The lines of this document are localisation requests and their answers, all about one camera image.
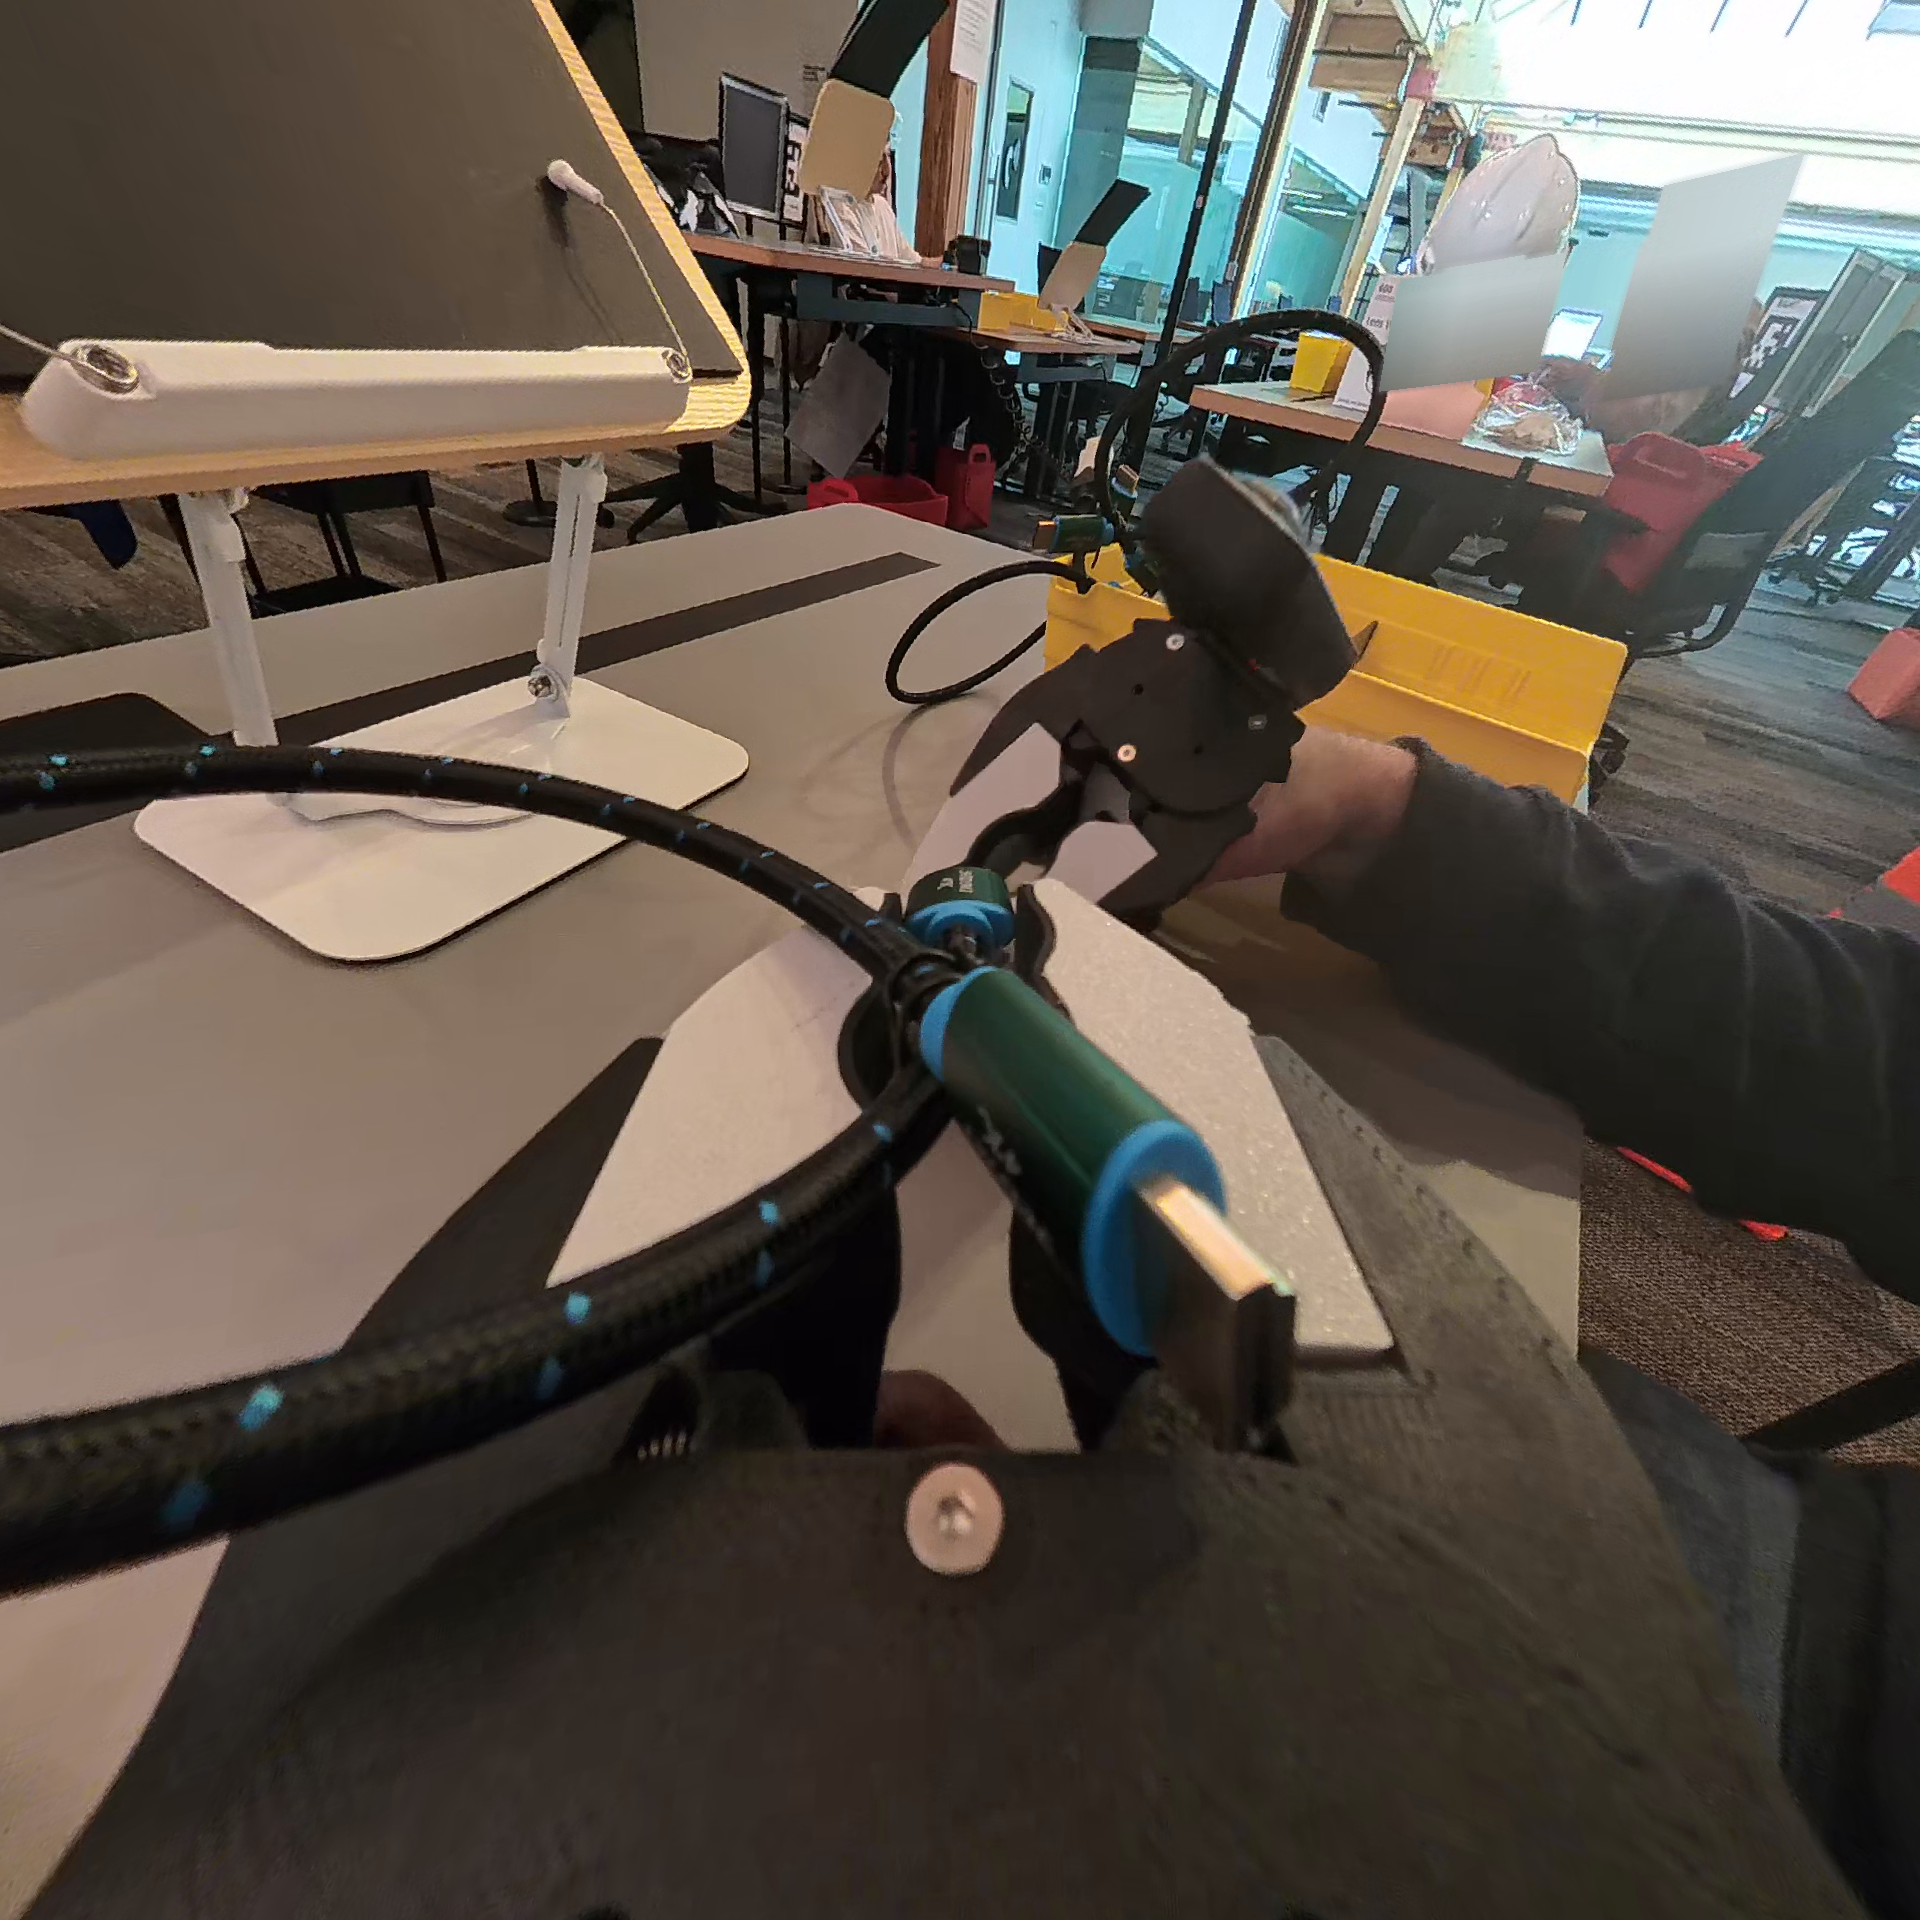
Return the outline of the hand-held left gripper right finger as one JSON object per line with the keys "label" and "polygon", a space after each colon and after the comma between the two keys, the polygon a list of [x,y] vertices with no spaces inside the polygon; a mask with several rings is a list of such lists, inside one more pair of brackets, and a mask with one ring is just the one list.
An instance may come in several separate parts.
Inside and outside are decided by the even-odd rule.
{"label": "hand-held left gripper right finger", "polygon": [[1052,942],[1038,976],[1070,1021],[1189,1121],[1222,1176],[1222,1211],[1297,1297],[1309,1364],[1369,1364],[1392,1349],[1248,1018],[1184,958],[1065,881],[1032,881]]}

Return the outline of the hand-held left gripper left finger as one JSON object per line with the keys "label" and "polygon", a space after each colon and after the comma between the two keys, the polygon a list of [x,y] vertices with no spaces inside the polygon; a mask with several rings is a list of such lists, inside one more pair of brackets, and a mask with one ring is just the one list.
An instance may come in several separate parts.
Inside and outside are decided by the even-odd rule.
{"label": "hand-held left gripper left finger", "polygon": [[805,926],[714,983],[669,1026],[546,1284],[695,1227],[843,1133],[861,1104],[840,1032],[867,988]]}

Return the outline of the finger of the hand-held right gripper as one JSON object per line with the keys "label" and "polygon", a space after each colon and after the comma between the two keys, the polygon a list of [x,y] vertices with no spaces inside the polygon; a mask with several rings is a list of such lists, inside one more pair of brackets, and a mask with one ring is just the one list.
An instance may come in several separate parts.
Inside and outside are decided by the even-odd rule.
{"label": "finger of the hand-held right gripper", "polygon": [[943,802],[900,877],[908,897],[947,868],[987,868],[1013,888],[1045,877],[1065,840],[1083,824],[1086,778],[1042,724],[990,746]]}
{"label": "finger of the hand-held right gripper", "polygon": [[1052,881],[1107,913],[1164,913],[1172,906],[1160,856],[1132,822],[1081,822],[1052,857]]}

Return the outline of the person's right forearm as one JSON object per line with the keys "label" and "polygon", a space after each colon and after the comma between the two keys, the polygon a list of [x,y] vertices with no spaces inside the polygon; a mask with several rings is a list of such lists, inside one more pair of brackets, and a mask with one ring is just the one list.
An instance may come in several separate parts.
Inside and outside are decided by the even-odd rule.
{"label": "person's right forearm", "polygon": [[1752,897],[1547,793],[1407,744],[1358,885],[1283,909],[1431,1026],[1567,1100],[1717,1211],[1840,1240],[1918,1297],[1918,945]]}

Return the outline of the person's right hand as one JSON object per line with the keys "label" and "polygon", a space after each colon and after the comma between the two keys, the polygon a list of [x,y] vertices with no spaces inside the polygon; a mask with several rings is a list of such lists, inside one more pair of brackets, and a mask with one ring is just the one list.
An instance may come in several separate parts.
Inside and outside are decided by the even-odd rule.
{"label": "person's right hand", "polygon": [[1209,881],[1287,877],[1336,897],[1395,838],[1416,778],[1419,754],[1400,741],[1309,728],[1288,775],[1255,795],[1248,830],[1213,863]]}

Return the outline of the person's left hand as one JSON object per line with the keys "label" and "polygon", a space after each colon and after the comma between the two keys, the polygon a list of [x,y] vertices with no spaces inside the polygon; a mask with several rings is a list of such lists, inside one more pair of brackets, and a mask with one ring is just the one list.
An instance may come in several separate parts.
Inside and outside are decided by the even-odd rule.
{"label": "person's left hand", "polygon": [[1004,1450],[995,1426],[950,1382],[924,1368],[884,1370],[876,1379],[871,1445],[889,1452]]}

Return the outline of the yellow plastic bin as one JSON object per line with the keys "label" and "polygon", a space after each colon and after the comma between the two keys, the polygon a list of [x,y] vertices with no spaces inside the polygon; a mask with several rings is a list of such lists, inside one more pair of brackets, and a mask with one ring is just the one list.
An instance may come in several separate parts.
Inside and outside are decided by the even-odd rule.
{"label": "yellow plastic bin", "polygon": [[1358,662],[1303,720],[1416,736],[1472,770],[1590,802],[1590,760],[1626,667],[1621,641],[1318,560]]}

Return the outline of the white folding stand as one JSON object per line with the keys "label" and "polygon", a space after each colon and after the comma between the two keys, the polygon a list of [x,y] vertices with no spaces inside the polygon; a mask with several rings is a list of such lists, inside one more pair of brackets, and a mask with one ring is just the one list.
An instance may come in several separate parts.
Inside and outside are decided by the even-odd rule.
{"label": "white folding stand", "polygon": [[[346,749],[501,764],[686,807],[733,785],[749,753],[579,676],[605,459],[563,464],[545,625],[525,679],[501,679],[350,735]],[[391,960],[529,897],[612,834],[501,805],[418,797],[269,795],[158,801],[137,840],[331,960]]]}

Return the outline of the long wooden desk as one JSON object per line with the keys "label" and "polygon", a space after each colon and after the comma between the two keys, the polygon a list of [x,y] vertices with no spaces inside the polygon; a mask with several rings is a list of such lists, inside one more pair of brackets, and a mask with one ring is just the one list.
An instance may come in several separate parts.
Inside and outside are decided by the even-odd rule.
{"label": "long wooden desk", "polygon": [[1383,501],[1409,500],[1404,526],[1431,503],[1469,515],[1571,503],[1586,510],[1614,481],[1604,439],[1581,428],[1571,448],[1530,448],[1476,428],[1476,387],[1395,395],[1375,424],[1366,408],[1326,395],[1297,395],[1287,383],[1202,383],[1190,403],[1229,428],[1221,459],[1255,466],[1248,443],[1279,443],[1280,473],[1312,466],[1343,481],[1326,529],[1329,560],[1359,562]]}
{"label": "long wooden desk", "polygon": [[776,510],[764,490],[760,348],[765,319],[875,329],[883,337],[883,366],[889,378],[883,466],[884,473],[931,474],[931,430],[943,374],[931,365],[930,337],[972,333],[979,325],[982,296],[1012,292],[1012,279],[967,275],[947,263],[904,263],[740,235],[686,235],[686,243],[714,283],[740,287],[748,325],[753,490],[719,490],[724,510]]}

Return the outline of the grey hanging paper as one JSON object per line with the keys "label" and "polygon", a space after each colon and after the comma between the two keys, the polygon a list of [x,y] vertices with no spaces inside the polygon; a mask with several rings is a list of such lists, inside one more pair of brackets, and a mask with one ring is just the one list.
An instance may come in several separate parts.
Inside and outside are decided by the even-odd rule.
{"label": "grey hanging paper", "polygon": [[830,478],[848,478],[889,412],[889,366],[851,333],[830,341],[805,383],[786,443]]}

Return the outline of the clear plastic bag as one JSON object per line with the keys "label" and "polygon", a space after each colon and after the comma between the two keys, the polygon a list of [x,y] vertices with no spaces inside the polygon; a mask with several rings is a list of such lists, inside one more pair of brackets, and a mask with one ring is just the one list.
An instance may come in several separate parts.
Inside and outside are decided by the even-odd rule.
{"label": "clear plastic bag", "polygon": [[1530,459],[1568,457],[1581,443],[1584,422],[1546,386],[1509,381],[1486,395],[1473,436]]}

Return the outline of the red jacket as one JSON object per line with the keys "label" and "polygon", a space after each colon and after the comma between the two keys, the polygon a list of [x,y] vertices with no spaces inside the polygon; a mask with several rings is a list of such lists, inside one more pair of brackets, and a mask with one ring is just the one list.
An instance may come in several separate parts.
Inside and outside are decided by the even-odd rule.
{"label": "red jacket", "polygon": [[1639,595],[1680,547],[1693,523],[1762,461],[1753,447],[1689,443],[1666,432],[1638,432],[1609,453],[1612,484],[1597,503],[1614,529],[1597,571],[1625,595]]}

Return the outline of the black pole stand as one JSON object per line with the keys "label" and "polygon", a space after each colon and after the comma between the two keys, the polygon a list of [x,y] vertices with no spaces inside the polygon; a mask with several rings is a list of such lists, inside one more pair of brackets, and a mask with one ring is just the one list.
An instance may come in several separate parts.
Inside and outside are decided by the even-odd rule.
{"label": "black pole stand", "polygon": [[1174,266],[1172,284],[1169,284],[1169,307],[1167,307],[1164,325],[1163,325],[1163,350],[1169,350],[1174,329],[1186,311],[1186,291],[1189,291],[1189,279],[1190,279],[1190,266],[1194,266],[1194,258],[1198,251],[1198,238],[1202,238],[1206,206],[1213,197],[1213,179],[1217,173],[1221,150],[1229,136],[1229,122],[1230,122],[1230,111],[1237,105],[1237,85],[1242,76],[1242,62],[1244,62],[1244,56],[1248,47],[1248,36],[1255,31],[1258,7],[1259,7],[1259,3],[1246,0],[1246,3],[1238,3],[1238,11],[1237,11],[1237,31],[1229,44],[1229,60],[1222,66],[1225,70],[1217,85],[1217,102],[1213,107],[1213,122],[1206,126],[1206,144],[1203,144],[1203,155],[1198,163],[1198,181],[1197,181],[1194,200],[1190,200],[1190,216],[1186,224],[1184,245],[1177,254],[1177,266]]}

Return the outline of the person's jeans leg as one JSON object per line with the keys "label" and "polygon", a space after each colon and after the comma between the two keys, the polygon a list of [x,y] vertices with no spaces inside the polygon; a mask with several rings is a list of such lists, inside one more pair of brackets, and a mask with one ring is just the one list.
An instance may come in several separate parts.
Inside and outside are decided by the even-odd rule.
{"label": "person's jeans leg", "polygon": [[1872,1915],[1918,1915],[1918,1471],[1773,1452],[1581,1353],[1788,1790]]}

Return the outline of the white hard hat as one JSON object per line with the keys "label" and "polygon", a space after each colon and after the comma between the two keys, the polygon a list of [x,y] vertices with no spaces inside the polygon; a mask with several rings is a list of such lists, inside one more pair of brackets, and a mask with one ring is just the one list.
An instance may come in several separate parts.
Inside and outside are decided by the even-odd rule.
{"label": "white hard hat", "polygon": [[1503,258],[1561,255],[1579,213],[1579,173],[1553,135],[1489,152],[1436,210],[1419,254],[1433,275]]}

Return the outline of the black office chair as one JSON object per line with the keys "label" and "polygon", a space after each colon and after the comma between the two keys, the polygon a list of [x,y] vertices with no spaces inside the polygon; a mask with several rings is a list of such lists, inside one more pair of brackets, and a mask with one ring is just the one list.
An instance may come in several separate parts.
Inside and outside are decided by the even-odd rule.
{"label": "black office chair", "polygon": [[1576,523],[1543,519],[1501,576],[1524,616],[1621,641],[1633,662],[1708,650],[1737,624],[1786,534],[1890,443],[1915,395],[1918,334],[1907,329],[1816,412],[1749,443],[1762,461],[1693,523],[1639,595],[1597,571],[1614,531],[1597,501]]}

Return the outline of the wooden pillar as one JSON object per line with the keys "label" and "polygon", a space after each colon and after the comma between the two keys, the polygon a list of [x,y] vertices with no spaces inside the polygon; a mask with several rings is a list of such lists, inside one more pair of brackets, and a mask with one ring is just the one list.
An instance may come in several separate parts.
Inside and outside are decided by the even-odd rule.
{"label": "wooden pillar", "polygon": [[976,88],[947,70],[950,14],[924,47],[917,251],[939,258],[967,230]]}

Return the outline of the black white tag board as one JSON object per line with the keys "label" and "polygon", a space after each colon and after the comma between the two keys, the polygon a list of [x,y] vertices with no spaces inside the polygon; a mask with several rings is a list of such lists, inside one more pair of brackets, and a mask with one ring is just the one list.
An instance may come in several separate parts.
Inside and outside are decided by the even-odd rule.
{"label": "black white tag board", "polygon": [[1746,329],[1740,369],[1729,395],[1753,408],[1763,403],[1769,386],[1788,365],[1799,334],[1816,316],[1824,291],[1779,284],[1774,287],[1753,325]]}

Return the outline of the grey monitor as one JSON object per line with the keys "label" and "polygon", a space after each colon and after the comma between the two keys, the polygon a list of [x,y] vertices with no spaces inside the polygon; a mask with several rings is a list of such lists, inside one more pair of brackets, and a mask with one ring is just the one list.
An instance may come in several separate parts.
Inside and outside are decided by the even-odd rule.
{"label": "grey monitor", "polygon": [[719,76],[719,155],[724,200],[749,220],[784,220],[790,101],[724,70]]}

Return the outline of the wooden-edged black board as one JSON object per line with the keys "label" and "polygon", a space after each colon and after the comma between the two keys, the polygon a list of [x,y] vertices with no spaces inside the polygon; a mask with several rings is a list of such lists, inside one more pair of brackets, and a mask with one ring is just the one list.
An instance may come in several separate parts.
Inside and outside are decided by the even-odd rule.
{"label": "wooden-edged black board", "polygon": [[6,387],[6,510],[711,443],[741,345],[551,4],[6,4],[6,325],[277,348],[666,345],[678,412],[463,408],[339,447],[68,459]]}

